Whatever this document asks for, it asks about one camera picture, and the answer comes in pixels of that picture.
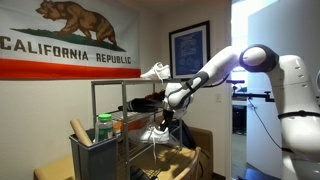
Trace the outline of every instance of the red stripe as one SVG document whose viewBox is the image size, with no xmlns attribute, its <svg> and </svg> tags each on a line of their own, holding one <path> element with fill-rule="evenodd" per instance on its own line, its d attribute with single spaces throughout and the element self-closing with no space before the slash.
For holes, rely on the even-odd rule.
<svg viewBox="0 0 320 180">
<path fill-rule="evenodd" d="M 74 66 L 0 58 L 2 80 L 119 79 L 140 77 L 140 69 Z"/>
</svg>

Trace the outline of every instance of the white wall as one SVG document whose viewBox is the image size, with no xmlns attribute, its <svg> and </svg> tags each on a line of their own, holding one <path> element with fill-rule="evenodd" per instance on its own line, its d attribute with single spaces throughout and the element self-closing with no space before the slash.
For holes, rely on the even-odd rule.
<svg viewBox="0 0 320 180">
<path fill-rule="evenodd" d="M 320 61 L 317 60 L 320 41 L 319 8 L 320 1 L 280 0 L 249 17 L 248 42 L 249 44 L 267 45 L 279 55 L 293 54 L 302 57 L 312 83 L 315 84 L 320 68 Z M 266 76 L 263 75 L 249 76 L 249 83 L 253 82 L 255 85 L 251 88 L 248 85 L 248 91 L 261 93 L 271 90 L 270 83 L 265 78 Z M 316 94 L 319 94 L 315 86 L 314 90 Z M 278 144 L 281 144 L 280 122 L 275 106 L 260 102 L 255 105 L 258 107 L 261 119 L 268 123 L 271 135 Z M 249 119 L 249 116 L 256 117 L 250 109 L 248 109 L 248 120 L 252 120 Z M 248 162 L 267 174 L 281 177 L 282 161 L 279 158 L 281 151 L 266 136 L 261 123 L 252 121 L 254 121 L 252 131 L 255 131 L 256 134 L 255 139 L 247 141 L 248 148 L 251 148 L 251 153 L 247 154 L 249 155 Z"/>
<path fill-rule="evenodd" d="M 162 18 L 128 0 L 121 2 L 140 12 L 142 72 L 158 61 L 169 64 L 168 33 L 181 27 L 210 20 L 211 54 L 230 45 L 231 6 L 227 0 L 203 1 Z M 70 120 L 78 118 L 86 129 L 92 127 L 90 81 L 0 81 L 0 179 L 32 179 L 36 167 L 71 154 Z M 214 172 L 227 177 L 231 134 L 229 88 L 222 85 L 200 90 L 184 118 L 189 125 L 212 130 Z M 128 98 L 151 92 L 147 87 L 129 90 Z M 98 103 L 103 108 L 98 113 L 114 110 L 121 103 L 120 93 L 117 87 L 99 90 Z M 219 103 L 215 102 L 216 94 L 222 97 Z"/>
<path fill-rule="evenodd" d="M 161 17 L 161 56 L 170 63 L 169 32 L 210 20 L 211 56 L 231 44 L 231 2 L 201 1 Z M 183 117 L 190 126 L 208 129 L 214 139 L 214 172 L 227 179 L 230 175 L 231 89 L 229 84 L 200 89 Z M 216 102 L 221 95 L 221 102 Z"/>
</svg>

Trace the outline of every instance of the framed picture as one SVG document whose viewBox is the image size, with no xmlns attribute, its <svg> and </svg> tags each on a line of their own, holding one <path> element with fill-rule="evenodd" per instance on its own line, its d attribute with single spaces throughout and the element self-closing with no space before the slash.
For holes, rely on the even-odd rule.
<svg viewBox="0 0 320 180">
<path fill-rule="evenodd" d="M 186 81 L 209 61 L 209 32 L 205 21 L 169 33 L 171 78 Z"/>
</svg>

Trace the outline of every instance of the lid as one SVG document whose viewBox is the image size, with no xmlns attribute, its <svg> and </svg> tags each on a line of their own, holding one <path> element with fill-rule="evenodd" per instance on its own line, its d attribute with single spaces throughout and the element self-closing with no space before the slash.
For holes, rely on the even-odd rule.
<svg viewBox="0 0 320 180">
<path fill-rule="evenodd" d="M 111 118 L 112 118 L 111 114 L 99 114 L 98 116 L 99 121 L 103 121 L 103 122 L 110 121 Z"/>
</svg>

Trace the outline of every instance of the cardboard tube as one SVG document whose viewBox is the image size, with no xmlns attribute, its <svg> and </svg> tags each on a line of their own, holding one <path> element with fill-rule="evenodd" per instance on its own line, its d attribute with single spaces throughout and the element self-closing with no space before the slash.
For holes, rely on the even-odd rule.
<svg viewBox="0 0 320 180">
<path fill-rule="evenodd" d="M 83 126 L 79 119 L 72 119 L 70 121 L 70 124 L 79 141 L 88 147 L 91 146 L 92 142 L 86 131 L 83 129 Z"/>
</svg>

